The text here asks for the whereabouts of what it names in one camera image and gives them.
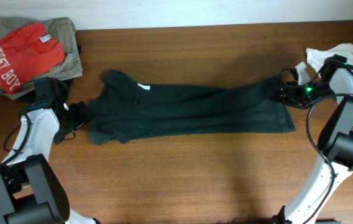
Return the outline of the dark green Nike t-shirt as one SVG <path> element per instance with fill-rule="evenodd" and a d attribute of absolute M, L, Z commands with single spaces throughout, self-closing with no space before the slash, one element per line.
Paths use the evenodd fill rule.
<path fill-rule="evenodd" d="M 212 133 L 290 133 L 286 107 L 272 100 L 278 79 L 237 88 L 138 83 L 119 70 L 104 78 L 100 96 L 89 104 L 88 137 L 102 145 L 131 140 Z"/>

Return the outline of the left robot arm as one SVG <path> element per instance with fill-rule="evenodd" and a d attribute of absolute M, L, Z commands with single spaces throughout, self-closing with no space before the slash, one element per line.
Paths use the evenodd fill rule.
<path fill-rule="evenodd" d="M 67 105 L 68 87 L 56 78 L 34 81 L 35 100 L 20 112 L 12 149 L 0 163 L 0 223 L 97 224 L 71 209 L 48 163 L 52 144 L 69 140 L 91 115 L 84 102 Z"/>

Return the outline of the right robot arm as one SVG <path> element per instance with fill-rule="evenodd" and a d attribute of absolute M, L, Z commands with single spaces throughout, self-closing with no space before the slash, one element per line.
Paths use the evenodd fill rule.
<path fill-rule="evenodd" d="M 305 65 L 289 69 L 292 80 L 280 80 L 277 101 L 308 110 L 306 134 L 318 153 L 315 166 L 298 195 L 271 219 L 272 223 L 317 223 L 318 215 L 339 185 L 353 173 L 353 65 L 341 55 L 328 57 L 315 77 Z M 310 119 L 316 106 L 332 99 L 337 108 L 315 141 Z"/>

